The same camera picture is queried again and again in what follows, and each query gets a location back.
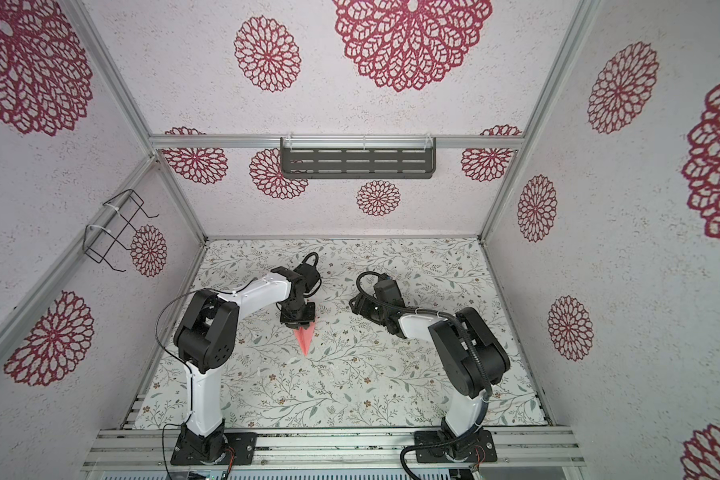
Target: black wire rack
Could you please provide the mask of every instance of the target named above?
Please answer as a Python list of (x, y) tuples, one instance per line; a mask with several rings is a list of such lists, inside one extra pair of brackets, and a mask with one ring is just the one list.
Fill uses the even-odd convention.
[[(115, 206), (112, 205), (112, 202), (117, 200), (118, 198), (121, 198), (123, 195), (128, 194), (128, 199), (125, 200), (123, 203), (123, 206)], [(123, 215), (122, 209), (125, 208), (126, 205), (128, 205), (128, 200), (131, 200), (136, 205), (136, 209), (131, 214), (131, 216), (125, 217)], [(123, 234), (123, 232), (130, 227), (134, 230), (134, 232), (137, 232), (138, 229), (134, 227), (134, 225), (131, 223), (134, 217), (139, 213), (143, 213), (144, 216), (147, 218), (155, 218), (156, 216), (160, 216), (160, 214), (157, 215), (149, 215), (144, 210), (144, 200), (135, 192), (134, 189), (129, 188), (128, 190), (123, 190), (114, 197), (108, 199), (106, 202), (102, 204), (103, 206), (109, 206), (110, 208), (113, 208), (117, 212), (117, 216), (125, 220), (125, 225), (123, 225), (123, 228), (120, 229), (119, 232), (117, 232), (117, 235), (112, 235), (112, 230), (107, 228), (109, 223), (115, 219), (117, 216), (112, 216), (108, 222), (106, 222), (105, 225), (86, 225), (85, 226), (85, 232), (83, 233), (83, 253), (86, 254), (88, 258), (96, 262), (97, 264), (101, 264), (102, 262), (106, 263), (110, 266), (112, 270), (115, 270), (116, 272), (124, 272), (125, 270), (121, 270), (119, 268), (115, 268), (107, 259), (106, 255), (112, 250), (112, 247), (115, 246), (115, 244), (122, 246), (125, 250), (131, 251), (132, 249), (123, 245), (123, 242), (120, 241), (120, 236)], [(101, 230), (106, 235), (108, 235), (112, 239), (112, 243), (109, 244), (109, 246), (106, 248), (103, 254), (99, 253), (98, 250), (94, 248), (94, 243), (91, 242), (91, 245), (88, 245), (88, 232), (94, 229)]]

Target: robotic arm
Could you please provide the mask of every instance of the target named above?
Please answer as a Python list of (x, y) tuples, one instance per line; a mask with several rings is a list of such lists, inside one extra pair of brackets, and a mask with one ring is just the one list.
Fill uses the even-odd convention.
[[(366, 293), (360, 280), (366, 275), (379, 278), (374, 284), (374, 296)], [(485, 324), (480, 314), (471, 307), (456, 312), (454, 316), (443, 312), (405, 306), (402, 294), (389, 275), (365, 272), (357, 279), (359, 293), (349, 301), (352, 312), (386, 327), (387, 331), (403, 339), (419, 339), (432, 342), (438, 351), (448, 379), (456, 389), (456, 395), (443, 418), (441, 430), (417, 432), (417, 446), (408, 451), (423, 450), (418, 461), (442, 462), (443, 456), (452, 462), (465, 461), (480, 442), (486, 458), (496, 460), (492, 442), (485, 441), (490, 433), (481, 424), (488, 410), (491, 385), (497, 385), (509, 370), (510, 361), (504, 348)], [(445, 444), (436, 448), (434, 444)], [(404, 454), (401, 461), (404, 468)]]
[[(309, 264), (312, 256), (315, 263)], [(194, 294), (173, 336), (187, 375), (190, 416), (181, 426), (172, 465), (211, 465), (225, 459), (228, 441), (220, 405), (221, 367), (235, 348), (237, 322), (277, 302), (280, 323), (294, 330), (309, 326), (315, 321), (315, 304), (305, 298), (320, 281), (317, 262), (318, 255), (312, 253), (294, 270), (279, 266), (240, 291)]]

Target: floral tabletop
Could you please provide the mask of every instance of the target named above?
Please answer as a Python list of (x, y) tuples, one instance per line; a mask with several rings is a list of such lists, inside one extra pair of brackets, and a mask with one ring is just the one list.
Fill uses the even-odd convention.
[[(317, 325), (309, 353), (280, 325), (275, 305), (240, 319), (222, 374), (228, 427), (439, 425), (454, 390), (432, 344), (399, 339), (349, 310), (366, 270), (392, 275), (409, 306), (480, 312), (512, 362), (485, 423), (546, 424), (476, 239), (221, 240), (210, 244), (193, 289), (230, 290), (313, 251), (322, 286), (310, 299)], [(164, 355), (135, 428), (181, 423), (186, 409), (182, 365)]]

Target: ventilation grille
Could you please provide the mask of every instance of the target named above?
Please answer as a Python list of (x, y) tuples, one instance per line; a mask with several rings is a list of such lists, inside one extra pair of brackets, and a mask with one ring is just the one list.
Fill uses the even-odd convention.
[[(422, 480), (449, 480), (447, 468), (413, 468)], [(212, 478), (223, 478), (224, 471), (198, 472)], [(175, 480), (186, 474), (173, 472)], [(101, 480), (166, 480), (165, 472), (106, 472)], [(369, 468), (367, 470), (246, 470), (232, 472), (229, 480), (408, 480), (402, 468)]]
[(326, 178), (432, 178), (435, 140), (423, 150), (369, 148), (304, 149), (286, 147), (280, 139), (282, 176)]

